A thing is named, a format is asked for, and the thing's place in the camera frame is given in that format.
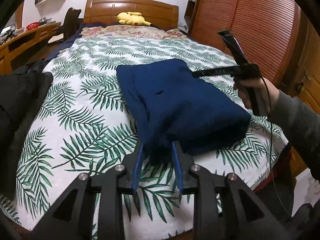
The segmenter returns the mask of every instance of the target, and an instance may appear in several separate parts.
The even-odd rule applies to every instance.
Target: black cable
[[[268,93],[268,100],[269,100],[270,113],[271,113],[272,108],[271,108],[271,98],[270,98],[269,89],[268,89],[268,86],[267,86],[264,78],[262,77],[262,75],[260,76],[260,78],[262,79],[262,81],[263,81],[263,83],[264,83],[264,85],[265,85],[265,87],[266,87],[267,93]],[[284,210],[284,211],[286,212],[286,214],[288,215],[288,219],[290,220],[290,219],[292,219],[292,215],[289,214],[289,212],[287,211],[287,209],[285,208],[285,206],[283,205],[283,203],[282,203],[282,201],[281,201],[281,199],[280,199],[280,197],[279,197],[278,191],[277,191],[277,189],[276,189],[275,180],[274,180],[273,174],[272,174],[272,168],[271,168],[271,166],[272,166],[272,161],[271,161],[271,156],[272,156],[272,123],[270,123],[270,124],[271,124],[271,127],[270,127],[270,129],[271,129],[271,131],[270,131],[270,132],[271,132],[271,135],[270,135],[270,153],[269,153],[269,168],[270,168],[270,174],[271,174],[271,178],[272,178],[273,188],[274,188],[274,190],[275,190],[275,192],[276,192],[276,195],[277,195],[277,198],[278,198],[278,200],[279,200],[279,203],[281,204],[283,210]]]

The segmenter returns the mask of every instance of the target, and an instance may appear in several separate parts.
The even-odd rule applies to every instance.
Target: person's arm
[[[271,99],[271,112],[268,121],[278,125],[291,145],[299,153],[311,170],[312,176],[320,179],[320,115],[315,113],[298,98],[291,98],[274,87],[265,79]],[[261,89],[262,97],[268,102],[268,93],[263,81],[246,80],[240,83],[247,87]],[[250,108],[250,102],[242,89],[239,97],[245,106]]]

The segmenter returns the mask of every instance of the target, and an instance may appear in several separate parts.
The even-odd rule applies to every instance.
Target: wooden wardrobe
[[[230,30],[248,60],[280,87],[297,41],[300,13],[294,0],[189,0],[185,19],[192,38],[227,54],[217,32]]]

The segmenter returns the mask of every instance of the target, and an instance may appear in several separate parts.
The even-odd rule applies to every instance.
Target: human hand
[[[266,86],[263,82],[265,81],[270,95],[270,102],[271,102],[271,108],[269,103],[269,97],[268,92],[266,89]],[[238,96],[242,99],[242,102],[244,103],[244,107],[247,109],[252,109],[251,102],[249,100],[249,96],[247,93],[246,87],[249,88],[256,88],[260,90],[261,96],[266,104],[267,111],[270,113],[270,109],[272,110],[279,98],[279,90],[266,78],[259,79],[247,79],[247,80],[239,80],[236,81],[233,88],[238,90]]]

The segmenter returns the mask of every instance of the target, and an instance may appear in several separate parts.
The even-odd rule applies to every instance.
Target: dark blue fabric
[[[168,158],[174,140],[195,155],[245,137],[251,116],[212,84],[193,78],[182,60],[120,65],[116,72],[152,163]]]
[[[80,28],[76,31],[76,33],[71,36],[69,39],[67,39],[65,42],[61,43],[61,45],[56,49],[54,50],[53,52],[51,52],[46,58],[45,58],[45,61],[46,63],[48,63],[50,60],[56,58],[58,55],[59,55],[59,51],[60,50],[63,50],[63,49],[67,49],[67,48],[70,48],[73,43],[76,41],[76,39],[79,39],[82,37],[81,35],[81,32],[82,32],[82,29],[83,28],[90,28],[90,27],[98,27],[98,26],[101,26],[101,27],[108,27],[108,26],[112,26],[112,25],[120,25],[120,23],[113,23],[113,24],[108,24],[108,25],[105,25],[101,22],[95,22],[95,23],[82,23],[80,25]]]

